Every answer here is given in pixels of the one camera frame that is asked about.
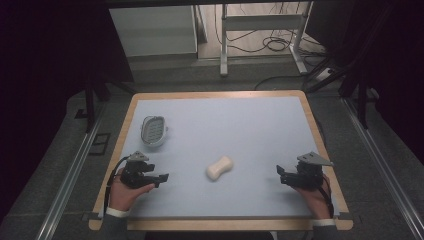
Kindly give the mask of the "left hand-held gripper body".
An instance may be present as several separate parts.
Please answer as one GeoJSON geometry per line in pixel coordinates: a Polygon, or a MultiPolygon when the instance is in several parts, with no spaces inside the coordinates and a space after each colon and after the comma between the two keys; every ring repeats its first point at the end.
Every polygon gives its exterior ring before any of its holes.
{"type": "Polygon", "coordinates": [[[121,181],[131,189],[137,189],[150,183],[143,172],[143,163],[148,164],[149,158],[140,151],[136,151],[126,159],[122,171],[121,181]]]}

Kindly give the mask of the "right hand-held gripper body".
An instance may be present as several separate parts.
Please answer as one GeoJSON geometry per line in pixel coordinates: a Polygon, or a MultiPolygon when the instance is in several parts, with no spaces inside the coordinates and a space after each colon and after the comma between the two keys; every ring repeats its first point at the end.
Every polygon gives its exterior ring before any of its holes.
{"type": "Polygon", "coordinates": [[[313,191],[323,183],[323,166],[334,166],[334,163],[321,157],[315,152],[306,153],[297,157],[298,164],[295,175],[297,177],[297,188],[313,191]]]}

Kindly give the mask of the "white oval soap dish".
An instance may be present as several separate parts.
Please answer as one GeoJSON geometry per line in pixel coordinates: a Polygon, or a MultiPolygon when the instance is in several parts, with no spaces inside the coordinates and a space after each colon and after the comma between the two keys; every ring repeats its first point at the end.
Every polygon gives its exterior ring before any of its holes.
{"type": "Polygon", "coordinates": [[[141,140],[147,147],[159,147],[165,141],[168,127],[163,116],[147,116],[141,126],[141,140]]]}

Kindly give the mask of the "white soap bar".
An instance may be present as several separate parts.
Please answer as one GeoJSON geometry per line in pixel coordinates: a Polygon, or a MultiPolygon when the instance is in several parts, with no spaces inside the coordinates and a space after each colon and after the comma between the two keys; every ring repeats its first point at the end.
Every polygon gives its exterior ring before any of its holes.
{"type": "Polygon", "coordinates": [[[233,160],[227,156],[223,156],[206,168],[206,175],[210,180],[216,181],[223,173],[230,171],[233,166],[233,160]]]}

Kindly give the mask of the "person's left hand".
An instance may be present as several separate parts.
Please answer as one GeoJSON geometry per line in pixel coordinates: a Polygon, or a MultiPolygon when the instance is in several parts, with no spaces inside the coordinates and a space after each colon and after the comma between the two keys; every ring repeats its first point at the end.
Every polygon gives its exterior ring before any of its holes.
{"type": "Polygon", "coordinates": [[[137,189],[131,189],[121,181],[123,169],[113,177],[110,188],[109,207],[119,211],[129,211],[134,202],[141,195],[150,192],[155,188],[154,184],[149,184],[137,189]]]}

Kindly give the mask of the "person's right hand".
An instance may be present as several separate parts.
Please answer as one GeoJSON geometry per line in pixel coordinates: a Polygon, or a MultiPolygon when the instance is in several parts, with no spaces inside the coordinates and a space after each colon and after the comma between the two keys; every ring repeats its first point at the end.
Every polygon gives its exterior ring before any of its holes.
{"type": "Polygon", "coordinates": [[[308,191],[296,188],[296,191],[303,197],[314,220],[331,219],[326,198],[319,190],[308,191]]]}

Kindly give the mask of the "black tripod stand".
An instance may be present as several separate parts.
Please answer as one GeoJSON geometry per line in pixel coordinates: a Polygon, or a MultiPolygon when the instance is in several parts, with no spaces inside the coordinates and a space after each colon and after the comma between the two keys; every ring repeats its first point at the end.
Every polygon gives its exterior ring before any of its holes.
{"type": "Polygon", "coordinates": [[[88,73],[83,77],[83,91],[85,96],[85,113],[81,116],[87,119],[86,133],[89,133],[94,129],[96,121],[95,115],[95,104],[94,97],[100,102],[107,102],[111,98],[111,92],[109,91],[107,84],[112,84],[124,92],[134,95],[137,91],[129,86],[129,83],[133,83],[134,78],[129,75],[126,78],[118,78],[105,72],[88,73]]]}
{"type": "Polygon", "coordinates": [[[363,33],[364,39],[359,45],[358,51],[346,66],[315,85],[310,87],[307,86],[310,77],[308,77],[302,85],[302,90],[305,93],[314,93],[344,76],[345,79],[338,90],[338,94],[342,98],[347,98],[353,94],[355,89],[358,89],[357,120],[365,129],[368,128],[366,121],[367,80],[365,79],[364,70],[365,58],[369,54],[372,44],[381,32],[392,10],[393,5],[391,3],[384,3],[383,6],[377,10],[371,23],[363,33]]]}

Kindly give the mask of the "grey cabinet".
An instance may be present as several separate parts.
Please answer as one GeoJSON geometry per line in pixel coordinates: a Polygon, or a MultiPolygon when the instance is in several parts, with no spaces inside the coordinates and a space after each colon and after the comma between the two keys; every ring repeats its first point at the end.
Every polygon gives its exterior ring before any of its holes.
{"type": "Polygon", "coordinates": [[[197,52],[192,6],[110,9],[127,57],[197,52]]]}

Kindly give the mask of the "white metal stand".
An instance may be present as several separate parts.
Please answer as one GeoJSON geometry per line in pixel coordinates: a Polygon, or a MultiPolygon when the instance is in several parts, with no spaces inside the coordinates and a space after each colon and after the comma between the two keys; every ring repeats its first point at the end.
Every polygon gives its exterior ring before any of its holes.
{"type": "Polygon", "coordinates": [[[249,30],[294,30],[294,42],[289,45],[289,50],[301,75],[307,74],[306,66],[300,56],[299,46],[309,17],[312,2],[306,4],[301,14],[271,14],[271,15],[228,15],[227,5],[221,7],[221,54],[220,75],[228,75],[228,31],[249,30]]]}

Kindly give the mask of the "aluminium floor rail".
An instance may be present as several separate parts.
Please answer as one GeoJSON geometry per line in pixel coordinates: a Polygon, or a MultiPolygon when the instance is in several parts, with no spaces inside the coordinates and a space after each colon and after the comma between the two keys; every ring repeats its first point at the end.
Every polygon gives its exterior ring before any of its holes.
{"type": "Polygon", "coordinates": [[[96,110],[96,120],[94,121],[94,125],[92,129],[85,134],[76,156],[71,161],[71,165],[65,174],[65,177],[58,189],[55,198],[53,199],[50,209],[44,218],[35,240],[52,240],[60,219],[68,204],[71,193],[75,187],[77,179],[81,173],[82,167],[86,161],[91,145],[94,142],[94,138],[98,132],[105,109],[106,105],[101,104],[96,110]]]}
{"type": "Polygon", "coordinates": [[[383,155],[371,132],[366,129],[358,118],[358,112],[354,104],[349,100],[342,98],[341,102],[346,107],[350,119],[357,130],[360,139],[363,141],[371,159],[380,173],[387,189],[395,201],[402,217],[412,232],[415,240],[424,240],[424,221],[419,215],[416,207],[413,205],[410,197],[401,187],[393,171],[387,163],[387,158],[383,155]]]}

